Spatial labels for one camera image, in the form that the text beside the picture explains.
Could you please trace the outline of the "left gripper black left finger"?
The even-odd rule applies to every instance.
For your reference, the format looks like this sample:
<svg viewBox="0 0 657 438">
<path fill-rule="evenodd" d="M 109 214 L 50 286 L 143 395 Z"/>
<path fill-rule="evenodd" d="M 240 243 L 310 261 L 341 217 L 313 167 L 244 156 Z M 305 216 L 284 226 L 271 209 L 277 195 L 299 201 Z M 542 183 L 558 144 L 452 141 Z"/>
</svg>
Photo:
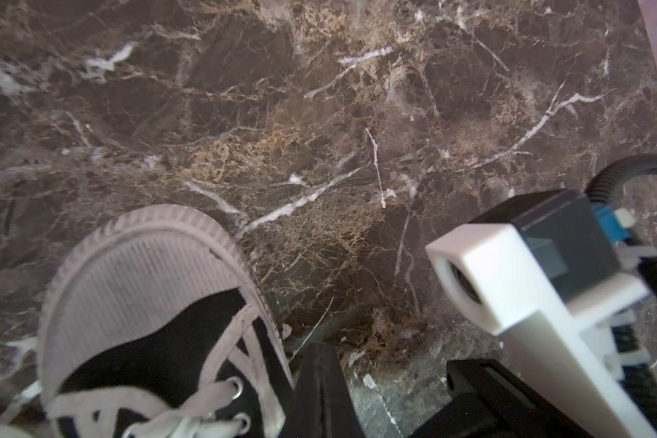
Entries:
<svg viewBox="0 0 657 438">
<path fill-rule="evenodd" d="M 364 436 L 332 346 L 313 343 L 307 349 L 279 435 L 290 438 Z"/>
</svg>

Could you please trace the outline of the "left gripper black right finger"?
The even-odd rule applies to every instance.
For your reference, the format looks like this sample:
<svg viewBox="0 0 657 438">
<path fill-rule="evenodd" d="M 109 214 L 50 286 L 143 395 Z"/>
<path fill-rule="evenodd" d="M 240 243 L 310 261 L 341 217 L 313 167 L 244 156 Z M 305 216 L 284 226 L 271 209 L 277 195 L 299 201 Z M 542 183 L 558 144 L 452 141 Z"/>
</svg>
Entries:
<svg viewBox="0 0 657 438">
<path fill-rule="evenodd" d="M 498 361 L 449 361 L 452 401 L 413 437 L 589 437 Z"/>
</svg>

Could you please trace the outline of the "white shoelace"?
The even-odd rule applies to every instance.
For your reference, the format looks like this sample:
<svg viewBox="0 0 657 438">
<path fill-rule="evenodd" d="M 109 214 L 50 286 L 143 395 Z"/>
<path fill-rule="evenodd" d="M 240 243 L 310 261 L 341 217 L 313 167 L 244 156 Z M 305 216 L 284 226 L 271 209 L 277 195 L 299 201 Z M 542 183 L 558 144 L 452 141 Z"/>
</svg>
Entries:
<svg viewBox="0 0 657 438">
<path fill-rule="evenodd" d="M 72 328 L 44 354 L 42 402 L 60 437 L 275 437 L 293 383 L 272 321 L 233 291 L 157 330 L 131 318 Z"/>
</svg>

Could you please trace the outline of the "black white canvas sneaker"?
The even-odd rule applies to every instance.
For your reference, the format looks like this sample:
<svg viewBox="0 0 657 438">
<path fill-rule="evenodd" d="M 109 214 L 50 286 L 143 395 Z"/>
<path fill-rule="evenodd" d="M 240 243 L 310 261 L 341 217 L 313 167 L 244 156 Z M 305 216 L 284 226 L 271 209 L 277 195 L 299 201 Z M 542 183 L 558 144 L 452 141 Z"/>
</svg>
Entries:
<svg viewBox="0 0 657 438">
<path fill-rule="evenodd" d="M 47 289 L 38 330 L 38 377 L 67 330 L 108 336 L 125 318 L 157 330 L 199 299 L 233 291 L 277 325 L 244 254 L 212 217 L 161 204 L 98 228 L 67 256 Z"/>
</svg>

